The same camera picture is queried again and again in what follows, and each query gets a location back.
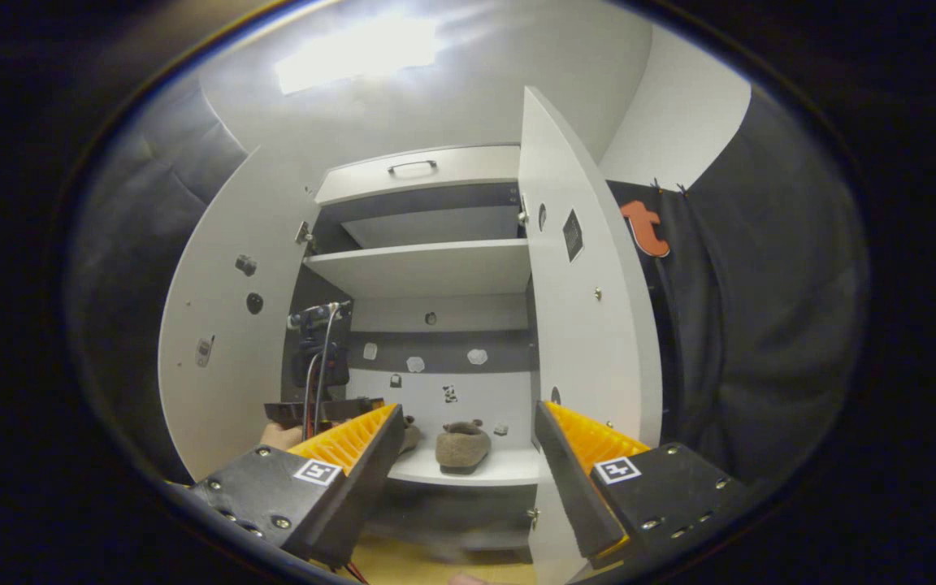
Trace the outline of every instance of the cabinet shelf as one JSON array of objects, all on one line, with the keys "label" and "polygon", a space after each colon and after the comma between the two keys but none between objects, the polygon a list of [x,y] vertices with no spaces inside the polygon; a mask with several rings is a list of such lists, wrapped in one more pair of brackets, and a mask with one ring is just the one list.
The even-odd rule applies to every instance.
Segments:
[{"label": "cabinet shelf", "polygon": [[530,280],[526,240],[394,245],[304,263],[353,299],[508,295],[523,293]]},{"label": "cabinet shelf", "polygon": [[535,448],[508,448],[491,451],[469,475],[445,474],[439,471],[436,450],[418,447],[397,459],[389,478],[438,485],[460,485],[468,488],[493,488],[506,485],[534,485],[540,473],[542,455]]}]

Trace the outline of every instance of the cabinet door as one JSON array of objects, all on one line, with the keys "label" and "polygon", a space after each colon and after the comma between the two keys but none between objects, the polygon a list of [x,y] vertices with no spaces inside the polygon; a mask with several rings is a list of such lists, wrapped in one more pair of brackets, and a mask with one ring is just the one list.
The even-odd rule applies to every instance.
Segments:
[{"label": "cabinet door", "polygon": [[[597,164],[534,88],[525,90],[519,190],[528,214],[541,399],[558,388],[562,406],[654,447],[660,345],[635,245]],[[536,502],[536,580],[565,583],[585,561],[546,470]]]},{"label": "cabinet door", "polygon": [[[219,190],[168,289],[158,345],[164,418],[194,480],[258,443],[280,398],[287,314],[319,207],[290,162],[256,149]],[[238,256],[256,263],[248,276]],[[261,297],[256,314],[249,295]]]}]

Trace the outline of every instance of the slipper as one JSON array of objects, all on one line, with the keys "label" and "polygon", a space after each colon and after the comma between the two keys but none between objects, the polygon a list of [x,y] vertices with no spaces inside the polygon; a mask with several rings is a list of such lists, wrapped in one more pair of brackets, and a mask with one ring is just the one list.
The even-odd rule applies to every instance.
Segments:
[{"label": "slipper", "polygon": [[468,475],[490,453],[490,436],[480,429],[482,421],[452,422],[435,438],[435,461],[445,474]]},{"label": "slipper", "polygon": [[421,440],[421,429],[414,426],[413,416],[404,417],[404,442],[400,445],[400,455],[417,447]]}]

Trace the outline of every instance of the ceiling light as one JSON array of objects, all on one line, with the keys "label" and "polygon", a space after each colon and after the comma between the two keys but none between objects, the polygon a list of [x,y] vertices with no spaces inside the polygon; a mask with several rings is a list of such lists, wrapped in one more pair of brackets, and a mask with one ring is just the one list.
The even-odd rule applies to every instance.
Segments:
[{"label": "ceiling light", "polygon": [[279,88],[286,95],[339,79],[432,64],[435,36],[430,21],[386,18],[317,38],[275,65]]}]

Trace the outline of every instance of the gray curtain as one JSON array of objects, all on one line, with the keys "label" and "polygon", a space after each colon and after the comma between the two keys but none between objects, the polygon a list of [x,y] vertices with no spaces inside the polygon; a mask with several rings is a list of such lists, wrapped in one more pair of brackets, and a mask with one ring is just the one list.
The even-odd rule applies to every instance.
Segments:
[{"label": "gray curtain", "polygon": [[843,406],[869,260],[840,177],[795,119],[754,88],[739,132],[688,189],[716,274],[724,348],[707,400],[712,419],[695,440],[740,478],[790,471]]},{"label": "gray curtain", "polygon": [[164,89],[110,145],[71,240],[71,344],[123,432],[172,481],[189,480],[157,385],[157,340],[179,258],[248,153],[196,79]]}]

